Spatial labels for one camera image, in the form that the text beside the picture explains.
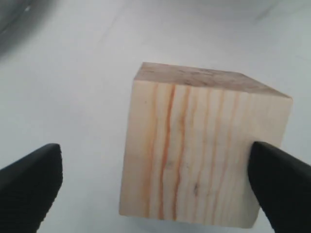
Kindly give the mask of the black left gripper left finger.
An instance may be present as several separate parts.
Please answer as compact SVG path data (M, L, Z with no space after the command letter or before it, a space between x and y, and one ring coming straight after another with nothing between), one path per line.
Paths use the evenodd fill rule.
M0 231L35 233L63 182L60 145L46 144L0 171Z

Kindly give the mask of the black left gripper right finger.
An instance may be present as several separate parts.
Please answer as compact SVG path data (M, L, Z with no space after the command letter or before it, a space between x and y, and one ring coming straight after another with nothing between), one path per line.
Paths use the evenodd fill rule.
M311 231L311 167L266 142L253 143L248 179L276 233Z

